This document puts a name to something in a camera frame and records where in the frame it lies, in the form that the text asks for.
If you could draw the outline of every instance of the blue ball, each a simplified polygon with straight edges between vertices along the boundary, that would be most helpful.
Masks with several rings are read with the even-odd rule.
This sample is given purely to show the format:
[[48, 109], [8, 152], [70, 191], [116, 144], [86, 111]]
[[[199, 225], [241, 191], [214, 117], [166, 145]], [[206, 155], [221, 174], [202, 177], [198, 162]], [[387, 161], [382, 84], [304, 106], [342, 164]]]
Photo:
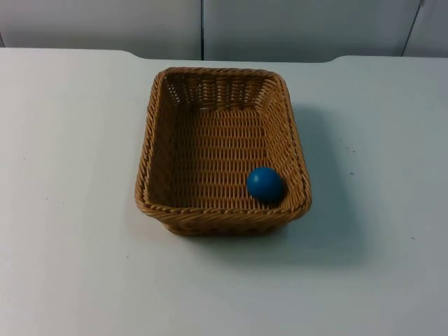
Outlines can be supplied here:
[[283, 179], [268, 167], [255, 168], [247, 178], [247, 191], [262, 203], [275, 204], [285, 194]]

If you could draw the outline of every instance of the wicker basket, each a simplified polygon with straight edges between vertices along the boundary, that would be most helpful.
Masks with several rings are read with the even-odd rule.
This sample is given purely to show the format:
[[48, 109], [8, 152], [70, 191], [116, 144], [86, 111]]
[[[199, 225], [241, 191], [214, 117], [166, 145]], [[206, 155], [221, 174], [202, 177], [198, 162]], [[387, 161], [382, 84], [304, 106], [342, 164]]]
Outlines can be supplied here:
[[[277, 207], [246, 190], [249, 172], [259, 166], [286, 182]], [[312, 195], [284, 80], [252, 69], [159, 73], [135, 200], [180, 235], [260, 235], [301, 217]]]

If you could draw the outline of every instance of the table surface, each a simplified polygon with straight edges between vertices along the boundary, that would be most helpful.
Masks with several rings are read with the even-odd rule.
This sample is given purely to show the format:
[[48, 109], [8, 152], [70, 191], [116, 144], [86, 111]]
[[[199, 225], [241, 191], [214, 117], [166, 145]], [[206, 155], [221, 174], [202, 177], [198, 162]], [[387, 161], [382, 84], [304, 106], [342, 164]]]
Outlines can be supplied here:
[[[146, 105], [172, 66], [288, 84], [311, 211], [185, 238], [134, 203]], [[448, 59], [323, 64], [0, 50], [0, 335], [444, 335]]]

